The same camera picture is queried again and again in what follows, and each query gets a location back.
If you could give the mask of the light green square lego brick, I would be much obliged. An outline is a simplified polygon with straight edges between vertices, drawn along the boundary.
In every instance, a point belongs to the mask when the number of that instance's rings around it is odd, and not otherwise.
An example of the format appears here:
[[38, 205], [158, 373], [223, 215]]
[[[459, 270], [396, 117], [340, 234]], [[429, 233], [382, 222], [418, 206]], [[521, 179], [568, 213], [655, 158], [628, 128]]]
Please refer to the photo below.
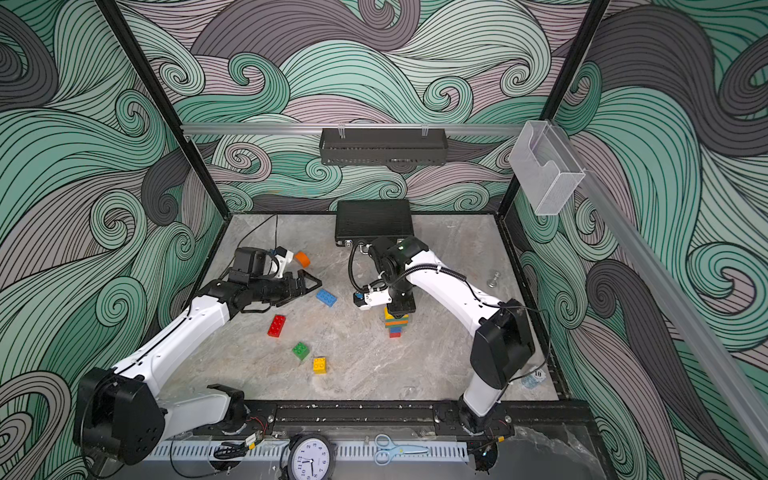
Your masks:
[[306, 359], [310, 353], [310, 348], [303, 342], [298, 342], [293, 348], [292, 353], [300, 360]]

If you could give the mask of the yellow square lego brick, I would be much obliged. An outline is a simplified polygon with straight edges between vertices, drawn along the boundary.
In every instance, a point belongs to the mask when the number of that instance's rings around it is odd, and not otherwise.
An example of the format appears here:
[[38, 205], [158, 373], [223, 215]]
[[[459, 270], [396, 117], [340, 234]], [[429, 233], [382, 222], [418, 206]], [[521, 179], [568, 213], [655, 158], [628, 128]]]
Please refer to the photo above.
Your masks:
[[322, 375], [326, 374], [328, 369], [328, 363], [326, 357], [315, 357], [312, 361], [312, 371], [314, 374]]

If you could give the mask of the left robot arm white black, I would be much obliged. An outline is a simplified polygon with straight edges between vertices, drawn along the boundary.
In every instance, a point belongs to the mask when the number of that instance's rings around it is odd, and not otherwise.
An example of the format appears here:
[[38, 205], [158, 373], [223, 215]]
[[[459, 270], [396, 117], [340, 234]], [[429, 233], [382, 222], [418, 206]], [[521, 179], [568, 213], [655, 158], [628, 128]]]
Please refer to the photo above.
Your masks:
[[92, 368], [80, 380], [74, 443], [83, 455], [135, 465], [163, 440], [206, 425], [241, 433], [248, 416], [242, 391], [212, 384], [205, 395], [168, 403], [159, 399], [164, 385], [204, 340], [250, 304], [280, 307], [321, 285], [305, 270], [209, 282], [145, 345], [108, 369]]

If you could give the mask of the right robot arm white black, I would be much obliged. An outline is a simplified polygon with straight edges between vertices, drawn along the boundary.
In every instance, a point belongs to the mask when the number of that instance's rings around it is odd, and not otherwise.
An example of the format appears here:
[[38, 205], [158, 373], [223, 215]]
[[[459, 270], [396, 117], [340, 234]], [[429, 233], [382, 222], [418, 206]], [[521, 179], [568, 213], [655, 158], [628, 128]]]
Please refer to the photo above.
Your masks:
[[418, 288], [471, 334], [473, 376], [458, 406], [464, 428], [479, 431], [515, 375], [536, 352], [525, 306], [473, 286], [414, 236], [398, 241], [380, 237], [367, 245], [367, 255], [377, 277], [355, 287], [353, 301], [359, 309], [383, 306], [392, 319], [401, 320], [416, 311], [413, 290]]

